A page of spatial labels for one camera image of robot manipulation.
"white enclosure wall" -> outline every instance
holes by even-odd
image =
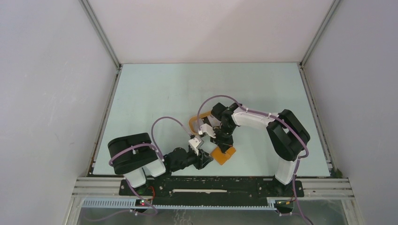
[[[91,0],[121,63],[298,62],[333,0]]]
[[[367,224],[396,224],[398,1],[343,1],[306,73]]]
[[[61,224],[116,68],[77,0],[3,0],[0,21],[0,224]]]

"robotic arm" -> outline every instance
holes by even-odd
[[[283,110],[279,114],[272,114],[273,117],[270,115],[265,116],[245,111],[237,103],[233,103],[229,107],[218,103],[213,107],[211,116],[219,120],[219,125],[211,126],[209,122],[201,125],[198,131],[199,135],[192,135],[188,141],[188,151],[176,148],[165,155],[164,159],[160,159],[155,152],[157,149],[151,145],[148,133],[130,135],[109,142],[108,148],[112,158],[110,165],[114,167],[115,174],[123,174],[130,180],[133,188],[137,188],[146,183],[144,168],[153,177],[157,177],[162,174],[171,174],[190,165],[202,169],[213,158],[222,165],[236,151],[233,147],[232,137],[236,127],[266,128],[275,151],[280,157],[275,180],[283,186],[287,186],[291,183],[297,157],[303,150],[303,146],[290,131],[285,132],[286,128],[273,117],[284,120],[305,144],[310,140],[310,136],[291,111]],[[210,136],[210,141],[218,146],[211,156],[200,149],[203,144],[201,137],[205,133]]]
[[[270,115],[264,116],[245,111],[237,103],[233,103],[229,107],[218,103],[211,110],[211,115],[221,122],[220,126],[210,129],[211,126],[205,123],[200,126],[199,134],[208,133],[211,137],[211,142],[217,144],[218,148],[211,154],[217,162],[222,165],[235,152],[232,134],[236,127],[266,128],[274,149],[279,156],[275,178],[283,185],[291,182],[297,157],[304,148],[290,131],[285,132],[284,129],[286,127],[271,118]],[[273,115],[286,122],[305,144],[308,143],[310,135],[290,110],[285,109],[281,113]]]

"black mounting plate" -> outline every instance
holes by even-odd
[[[148,178],[146,184],[155,190],[153,204],[156,205],[268,206],[267,197],[293,196],[291,189],[282,194],[275,194],[272,182],[272,177],[171,176]],[[119,195],[134,195],[126,180],[122,180],[120,187]],[[184,192],[184,189],[204,191]],[[304,197],[301,181],[296,181],[296,191],[298,197]],[[146,188],[142,195],[152,196],[152,189]]]

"white robotic arm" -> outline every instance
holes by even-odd
[[[303,150],[303,147],[290,132],[286,133],[284,131],[285,127],[276,121],[275,117],[289,123],[289,126],[295,129],[305,143],[310,139],[308,132],[291,111],[284,110],[282,113],[269,113],[266,116],[248,112],[248,110],[242,109],[236,103],[230,107],[225,107],[218,103],[213,107],[211,113],[221,121],[221,125],[210,130],[208,124],[203,124],[200,126],[199,134],[208,133],[211,141],[219,147],[216,150],[225,154],[233,146],[232,133],[236,127],[248,126],[257,129],[267,129],[275,151],[279,155],[275,178],[284,185],[291,182],[298,155]]]

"transparent panel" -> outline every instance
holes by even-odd
[[[300,201],[304,214],[316,225],[348,224],[340,200]],[[123,212],[102,221],[91,222],[87,219],[101,219],[124,209],[82,208],[80,225],[240,225],[240,224],[295,224],[305,225],[304,220],[297,215],[279,217],[271,210],[159,210],[156,216],[135,216]]]

